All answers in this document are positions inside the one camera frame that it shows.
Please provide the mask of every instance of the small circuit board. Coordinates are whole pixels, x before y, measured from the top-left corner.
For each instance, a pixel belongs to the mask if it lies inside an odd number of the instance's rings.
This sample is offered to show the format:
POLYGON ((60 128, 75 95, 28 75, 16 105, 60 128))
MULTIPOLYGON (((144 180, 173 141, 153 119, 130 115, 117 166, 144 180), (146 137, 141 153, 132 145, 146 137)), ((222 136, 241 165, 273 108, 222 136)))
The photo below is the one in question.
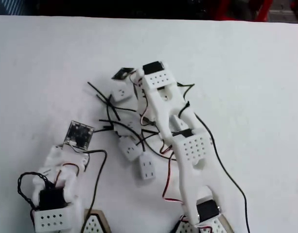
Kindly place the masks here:
POLYGON ((71 121, 64 144, 87 150, 94 128, 76 121, 71 121))
POLYGON ((127 78, 127 75, 133 71, 134 68, 121 68, 113 77, 114 80, 125 80, 127 78))

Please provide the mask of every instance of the circuit board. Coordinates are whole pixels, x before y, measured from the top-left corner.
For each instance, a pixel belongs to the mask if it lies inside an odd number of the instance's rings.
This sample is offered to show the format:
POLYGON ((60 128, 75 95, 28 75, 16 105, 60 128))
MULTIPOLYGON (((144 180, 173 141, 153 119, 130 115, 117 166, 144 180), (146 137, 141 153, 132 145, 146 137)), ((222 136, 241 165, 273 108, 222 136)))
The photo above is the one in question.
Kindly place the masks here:
POLYGON ((87 150, 94 128, 76 121, 71 121, 64 144, 87 150))

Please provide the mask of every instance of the wire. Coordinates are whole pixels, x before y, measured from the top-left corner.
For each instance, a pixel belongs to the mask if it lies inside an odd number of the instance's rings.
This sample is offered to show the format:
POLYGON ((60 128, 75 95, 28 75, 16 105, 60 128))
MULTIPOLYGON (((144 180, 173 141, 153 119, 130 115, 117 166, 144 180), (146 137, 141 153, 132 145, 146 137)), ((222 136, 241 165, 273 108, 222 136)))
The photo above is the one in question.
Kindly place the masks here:
POLYGON ((146 96, 143 89, 142 89, 142 93, 143 93, 143 97, 145 98, 145 101, 146 101, 146 106, 145 106, 145 109, 144 109, 143 113, 140 115, 140 125, 145 126, 142 122, 143 122, 143 117, 144 117, 145 113, 148 110, 149 101, 148 101, 148 98, 147 98, 147 96, 146 96))
POLYGON ((57 173, 56 180, 55 180, 55 186, 56 186, 56 184, 57 184, 58 177, 60 176, 60 173, 61 173, 61 170, 59 170, 59 172, 57 173))
POLYGON ((164 141, 164 139, 162 139, 162 141, 163 141, 163 146, 159 149, 159 152, 160 152, 161 154, 165 154, 165 153, 169 152, 170 149, 171 149, 173 146, 170 145, 168 148, 166 148, 164 151, 162 151, 162 149, 163 149, 164 146, 165 146, 165 141, 164 141))
POLYGON ((33 212, 34 211, 34 209, 31 209, 30 210, 30 218, 31 218, 31 221, 32 221, 32 224, 33 224, 33 227, 35 227, 35 223, 34 223, 34 216, 33 216, 33 212))
POLYGON ((188 87, 189 87, 189 88, 183 93, 183 99, 184 99, 184 100, 186 99, 186 95, 187 95, 188 91, 189 91, 192 87, 194 87, 194 85, 195 85, 194 83, 193 83, 193 84, 183 85, 183 84, 177 82, 177 86, 181 86, 181 87, 186 87, 186 86, 188 86, 188 87))
POLYGON ((190 102, 188 101, 188 102, 186 103, 186 105, 185 105, 185 106, 180 110, 180 112, 178 113, 178 118, 181 117, 181 114, 183 113, 183 111, 184 111, 185 109, 187 109, 189 106, 190 106, 190 102))
POLYGON ((211 140, 212 140, 212 145, 213 145, 213 148, 215 150, 215 153, 216 153, 216 156, 217 156, 217 159, 223 169, 223 171, 226 173, 226 175, 230 178, 230 180, 233 182, 233 184, 238 188, 238 190, 242 193, 243 197, 244 197, 244 203, 245 203, 245 220, 246 220, 246 227, 247 227, 247 231, 248 233, 250 233, 250 229, 249 229, 249 223, 248 223, 248 213, 247 213, 247 199, 246 199, 246 195, 245 193, 243 192, 243 190, 240 188, 240 186, 235 182, 235 180, 231 177, 231 175, 228 173, 228 171, 226 170, 225 166, 223 165, 220 157, 219 157, 219 154, 218 154, 218 150, 217 150, 217 147, 216 147, 216 143, 215 143, 215 140, 213 138, 213 135, 210 131, 210 129, 207 127, 207 125, 202 121, 202 119, 197 115, 195 114, 196 118, 204 125, 204 127, 206 128, 206 130, 208 131, 208 133, 210 134, 210 137, 211 137, 211 140))
POLYGON ((152 137, 152 136, 155 136, 155 135, 157 135, 158 133, 153 133, 153 134, 151 134, 151 135, 149 135, 149 136, 147 136, 147 137, 144 137, 141 141, 145 141, 146 139, 148 139, 148 138, 150 138, 150 137, 152 137))
POLYGON ((119 114, 118 114, 117 111, 115 110, 115 107, 114 107, 113 104, 110 102, 110 99, 108 99, 107 97, 105 97, 105 95, 104 95, 100 90, 98 90, 93 84, 91 84, 90 82, 87 82, 87 83, 88 83, 88 84, 89 84, 95 91, 97 91, 97 92, 98 92, 98 93, 105 99, 105 102, 104 102, 98 95, 96 95, 96 96, 97 96, 103 103, 109 105, 109 106, 112 108, 112 110, 113 110, 113 112, 114 112, 116 118, 117 118, 118 120, 121 120, 119 114))
MULTIPOLYGON (((108 120, 111 120, 110 112, 109 112, 109 104, 108 104, 108 103, 107 103, 107 105, 106 105, 106 115, 107 115, 107 117, 108 117, 108 120)), ((113 125, 112 122, 110 122, 110 125, 111 125, 111 128, 114 129, 114 125, 113 125)))
POLYGON ((105 158, 104 158, 104 160, 103 160, 103 162, 102 162, 102 164, 101 164, 101 167, 100 167, 100 169, 99 169, 99 173, 98 173, 97 180, 96 180, 96 184, 95 184, 95 188, 94 188, 93 198, 92 198, 92 201, 91 201, 91 204, 90 204, 90 208, 89 208, 89 210, 88 210, 88 212, 87 212, 87 215, 86 215, 86 217, 85 217, 85 221, 84 221, 84 223, 83 223, 83 226, 82 226, 82 229, 81 229, 81 233, 84 232, 85 225, 86 225, 86 223, 87 223, 87 220, 89 219, 89 216, 90 216, 92 207, 93 207, 93 205, 94 205, 94 203, 95 203, 96 193, 97 193, 97 186, 98 186, 99 178, 100 178, 101 172, 102 172, 102 170, 103 170, 103 168, 104 168, 104 166, 105 166, 105 162, 106 162, 106 159, 107 159, 107 152, 106 152, 105 150, 93 150, 93 151, 94 151, 94 153, 98 153, 98 152, 102 152, 102 153, 104 153, 104 154, 105 154, 105 158))
POLYGON ((103 132, 103 131, 110 131, 110 130, 113 130, 113 129, 111 127, 107 127, 107 128, 101 129, 101 130, 95 130, 94 133, 103 132))
MULTIPOLYGON (((145 129, 142 129, 141 130, 141 135, 142 135, 142 137, 144 137, 144 135, 143 135, 143 132, 146 132, 147 133, 147 130, 145 130, 145 129)), ((156 154, 157 156, 159 156, 159 157, 161 157, 161 158, 163 158, 163 159, 169 159, 169 157, 166 157, 166 156, 164 156, 164 155, 161 155, 160 153, 157 153, 150 145, 149 145, 149 143, 145 140, 144 141, 144 143, 147 145, 147 147, 154 153, 154 154, 156 154)))
POLYGON ((86 169, 87 169, 87 167, 88 167, 88 165, 89 165, 89 162, 90 162, 90 154, 88 154, 88 161, 87 161, 87 164, 86 164, 86 166, 85 166, 84 172, 86 171, 86 169))
POLYGON ((124 128, 128 129, 129 131, 131 131, 138 139, 139 141, 141 141, 141 145, 142 145, 142 150, 145 151, 145 146, 144 146, 144 143, 143 141, 141 140, 141 137, 139 136, 138 133, 136 133, 132 128, 128 127, 127 125, 123 124, 123 123, 120 123, 118 121, 113 121, 113 120, 102 120, 100 119, 99 121, 101 122, 112 122, 114 124, 118 124, 118 125, 122 125, 124 128))
POLYGON ((76 165, 76 164, 74 164, 74 163, 65 163, 65 164, 63 164, 62 166, 65 166, 65 165, 72 165, 72 166, 77 167, 77 173, 76 173, 76 176, 79 175, 79 173, 80 173, 80 168, 79 168, 78 165, 76 165))
POLYGON ((172 156, 174 155, 174 153, 171 154, 171 156, 168 159, 168 175, 167 175, 167 180, 166 180, 166 185, 162 194, 162 197, 165 201, 171 201, 171 202, 180 202, 181 204, 183 204, 183 202, 181 200, 178 199, 173 199, 173 198, 165 198, 165 194, 169 185, 169 180, 170 180, 170 162, 172 159, 172 156))
POLYGON ((32 200, 30 198, 27 198, 26 195, 23 194, 23 192, 21 191, 21 182, 22 182, 22 178, 26 175, 34 175, 34 176, 38 176, 39 178, 41 178, 43 181, 44 181, 44 184, 45 184, 45 189, 51 189, 51 188, 54 188, 55 185, 50 182, 47 177, 41 173, 38 173, 38 172, 34 172, 34 171, 31 171, 31 172, 24 172, 22 173, 19 178, 18 178, 18 186, 17 186, 17 192, 19 195, 21 195, 25 200, 26 202, 28 202, 31 206, 31 209, 33 210, 36 210, 36 207, 35 205, 33 204, 32 200))
POLYGON ((147 129, 142 129, 142 131, 144 131, 146 133, 156 133, 156 134, 159 134, 159 132, 155 132, 155 131, 147 130, 147 129))

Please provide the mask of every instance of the perforated plastic plate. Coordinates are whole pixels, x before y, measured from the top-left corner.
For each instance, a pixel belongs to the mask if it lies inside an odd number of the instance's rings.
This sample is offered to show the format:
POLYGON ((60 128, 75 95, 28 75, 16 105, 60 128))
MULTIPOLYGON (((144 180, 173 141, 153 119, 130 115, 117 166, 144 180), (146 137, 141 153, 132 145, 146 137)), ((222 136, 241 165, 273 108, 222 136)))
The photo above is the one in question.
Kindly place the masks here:
POLYGON ((206 133, 198 133, 187 138, 178 135, 175 137, 175 141, 180 153, 194 165, 204 158, 210 149, 210 138, 206 133))
POLYGON ((176 83, 176 81, 167 70, 145 75, 143 80, 143 86, 146 90, 160 88, 171 83, 176 83))
POLYGON ((85 225, 84 233, 103 233, 103 229, 96 215, 91 215, 85 225))
POLYGON ((74 224, 73 205, 61 209, 35 212, 35 232, 52 232, 71 229, 74 224))
MULTIPOLYGON (((204 223, 204 226, 211 226, 212 233, 229 233, 226 231, 219 219, 215 218, 204 223)), ((200 229, 201 233, 209 233, 210 229, 200 229)), ((181 222, 176 233, 198 233, 198 229, 191 226, 188 222, 181 222)))

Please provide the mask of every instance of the white table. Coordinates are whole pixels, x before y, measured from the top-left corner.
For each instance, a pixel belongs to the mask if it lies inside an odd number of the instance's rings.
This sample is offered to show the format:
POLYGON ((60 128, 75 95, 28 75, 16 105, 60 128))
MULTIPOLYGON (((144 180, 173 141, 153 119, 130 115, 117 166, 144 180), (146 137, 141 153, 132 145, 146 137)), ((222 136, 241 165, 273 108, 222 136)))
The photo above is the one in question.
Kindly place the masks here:
MULTIPOLYGON (((0 233, 33 232, 18 176, 42 166, 71 120, 101 126, 105 107, 86 81, 108 94, 120 67, 156 60, 196 83, 187 98, 246 193, 251 232, 298 232, 298 25, 0 16, 0 233)), ((114 233, 168 232, 181 207, 161 198, 167 161, 154 156, 157 178, 142 183, 117 142, 112 132, 92 139, 109 153, 94 207, 114 233)), ((86 207, 101 161, 85 174, 86 207)), ((225 215, 244 233, 243 197, 223 183, 225 215)))

